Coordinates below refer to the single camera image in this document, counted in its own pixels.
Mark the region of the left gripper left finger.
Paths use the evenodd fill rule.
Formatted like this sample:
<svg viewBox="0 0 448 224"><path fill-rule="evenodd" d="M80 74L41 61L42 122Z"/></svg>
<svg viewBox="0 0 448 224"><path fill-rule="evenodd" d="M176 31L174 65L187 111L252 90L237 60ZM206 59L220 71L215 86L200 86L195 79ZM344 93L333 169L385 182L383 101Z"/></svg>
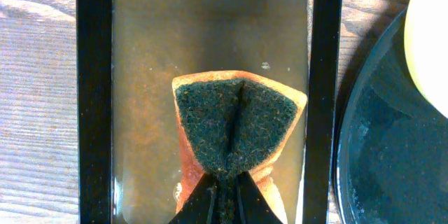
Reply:
<svg viewBox="0 0 448 224"><path fill-rule="evenodd" d="M218 224L219 181L204 174L169 224Z"/></svg>

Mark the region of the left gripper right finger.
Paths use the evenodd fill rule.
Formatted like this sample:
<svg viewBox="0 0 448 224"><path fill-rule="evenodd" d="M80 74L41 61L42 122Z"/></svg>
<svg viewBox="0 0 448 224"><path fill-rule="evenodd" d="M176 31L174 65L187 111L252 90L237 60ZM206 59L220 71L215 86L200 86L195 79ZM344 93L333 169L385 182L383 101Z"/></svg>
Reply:
<svg viewBox="0 0 448 224"><path fill-rule="evenodd" d="M237 176L236 201L237 224L281 224L247 171Z"/></svg>

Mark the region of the green orange sponge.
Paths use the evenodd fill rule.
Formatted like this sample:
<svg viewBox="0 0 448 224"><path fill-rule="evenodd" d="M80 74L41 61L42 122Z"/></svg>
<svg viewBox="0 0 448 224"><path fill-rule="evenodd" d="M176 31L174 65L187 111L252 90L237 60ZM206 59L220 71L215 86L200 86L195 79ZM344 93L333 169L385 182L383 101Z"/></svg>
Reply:
<svg viewBox="0 0 448 224"><path fill-rule="evenodd" d="M305 93L247 71L207 71L175 77L172 92L181 154L181 213L204 174L225 184L221 223L237 217L236 175L248 172L270 212L287 223L273 165L307 105Z"/></svg>

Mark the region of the yellow plate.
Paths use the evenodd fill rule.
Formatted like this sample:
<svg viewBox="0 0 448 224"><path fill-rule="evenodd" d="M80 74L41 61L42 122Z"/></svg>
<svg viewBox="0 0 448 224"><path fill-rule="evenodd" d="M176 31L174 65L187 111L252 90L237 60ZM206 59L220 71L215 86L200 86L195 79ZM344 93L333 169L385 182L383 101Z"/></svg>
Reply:
<svg viewBox="0 0 448 224"><path fill-rule="evenodd" d="M447 116L447 0L409 0L404 46L418 91Z"/></svg>

